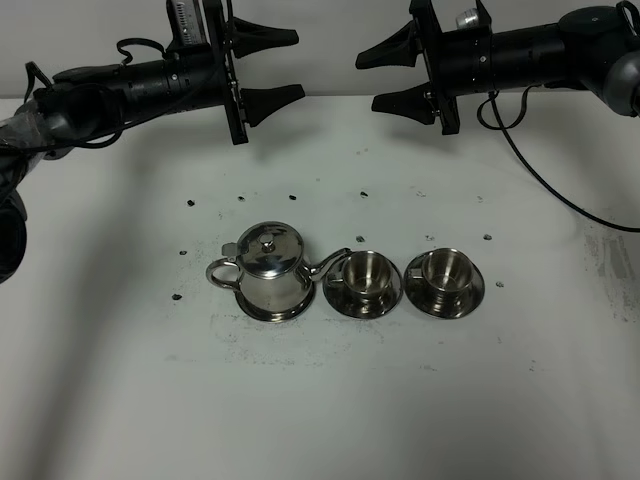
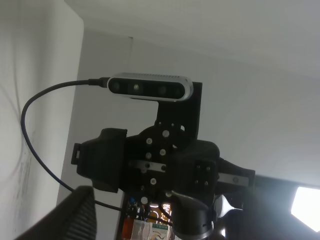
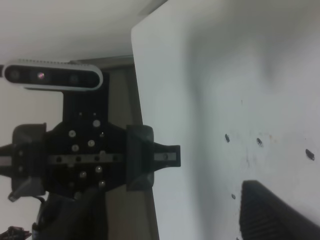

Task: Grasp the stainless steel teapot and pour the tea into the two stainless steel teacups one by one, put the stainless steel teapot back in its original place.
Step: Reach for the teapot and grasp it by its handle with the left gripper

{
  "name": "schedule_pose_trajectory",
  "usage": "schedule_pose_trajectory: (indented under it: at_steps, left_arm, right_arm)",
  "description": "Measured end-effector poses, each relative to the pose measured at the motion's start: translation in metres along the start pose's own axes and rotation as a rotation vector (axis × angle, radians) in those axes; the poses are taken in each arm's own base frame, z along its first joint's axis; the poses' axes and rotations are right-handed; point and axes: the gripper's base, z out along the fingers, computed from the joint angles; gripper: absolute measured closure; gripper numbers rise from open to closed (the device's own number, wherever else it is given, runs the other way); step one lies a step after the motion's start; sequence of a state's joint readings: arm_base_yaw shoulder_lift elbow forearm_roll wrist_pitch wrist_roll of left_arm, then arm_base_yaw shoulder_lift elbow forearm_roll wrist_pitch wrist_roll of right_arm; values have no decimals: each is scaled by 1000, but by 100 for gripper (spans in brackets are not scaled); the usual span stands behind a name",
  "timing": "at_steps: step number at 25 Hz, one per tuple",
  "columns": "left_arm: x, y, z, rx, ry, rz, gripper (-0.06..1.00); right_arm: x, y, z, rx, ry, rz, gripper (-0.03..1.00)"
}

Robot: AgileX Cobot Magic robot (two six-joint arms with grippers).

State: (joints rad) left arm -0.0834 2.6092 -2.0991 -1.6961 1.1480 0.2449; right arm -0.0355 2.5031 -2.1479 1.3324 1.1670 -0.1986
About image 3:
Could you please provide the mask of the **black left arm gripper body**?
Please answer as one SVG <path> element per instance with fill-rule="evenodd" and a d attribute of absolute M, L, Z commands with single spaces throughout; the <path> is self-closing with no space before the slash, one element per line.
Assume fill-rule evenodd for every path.
<path fill-rule="evenodd" d="M 63 121 L 42 137 L 45 191 L 72 198 L 126 184 L 127 132 L 111 123 Z"/>

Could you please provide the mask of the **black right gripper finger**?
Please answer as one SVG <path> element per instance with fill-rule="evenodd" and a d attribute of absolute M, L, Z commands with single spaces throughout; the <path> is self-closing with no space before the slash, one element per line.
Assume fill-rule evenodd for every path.
<path fill-rule="evenodd" d="M 320 226 L 256 180 L 241 186 L 239 229 L 244 240 L 318 240 Z"/>

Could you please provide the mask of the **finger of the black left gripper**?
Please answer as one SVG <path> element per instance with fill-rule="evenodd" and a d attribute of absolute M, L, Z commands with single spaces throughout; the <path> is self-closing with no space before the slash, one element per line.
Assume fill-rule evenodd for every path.
<path fill-rule="evenodd" d="M 126 189 L 148 191 L 154 185 L 154 173 L 181 166 L 181 146 L 154 142 L 153 128 L 128 125 L 126 128 Z"/>
<path fill-rule="evenodd" d="M 12 143 L 0 148 L 0 175 L 11 178 L 11 202 L 45 194 L 46 132 L 45 123 L 19 125 Z"/>

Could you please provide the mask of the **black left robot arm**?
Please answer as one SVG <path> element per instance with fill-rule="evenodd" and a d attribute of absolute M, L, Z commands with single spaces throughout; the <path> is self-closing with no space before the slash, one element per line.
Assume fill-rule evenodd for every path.
<path fill-rule="evenodd" d="M 35 240 L 106 239 L 106 192 L 147 191 L 156 171 L 180 166 L 181 147 L 155 142 L 150 126 L 98 120 L 65 121 L 50 131 L 19 125 L 0 149 L 0 174 L 11 179 L 8 199 L 41 201 Z"/>

